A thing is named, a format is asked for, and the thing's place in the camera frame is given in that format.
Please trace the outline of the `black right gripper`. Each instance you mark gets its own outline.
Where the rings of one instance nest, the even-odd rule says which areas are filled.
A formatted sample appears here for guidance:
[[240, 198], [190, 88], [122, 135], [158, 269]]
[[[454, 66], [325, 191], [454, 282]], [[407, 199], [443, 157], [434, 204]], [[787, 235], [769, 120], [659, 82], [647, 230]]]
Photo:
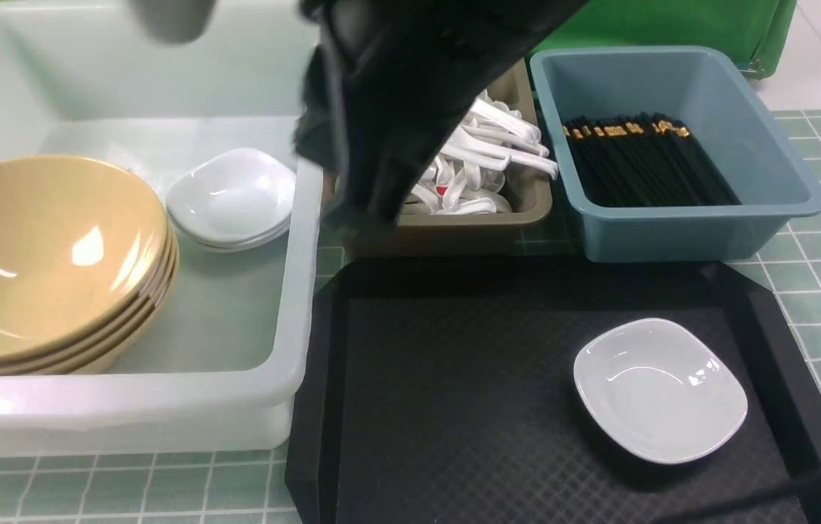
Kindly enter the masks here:
[[301, 1], [320, 40], [296, 153], [336, 175], [328, 226], [381, 237], [478, 94], [581, 1]]

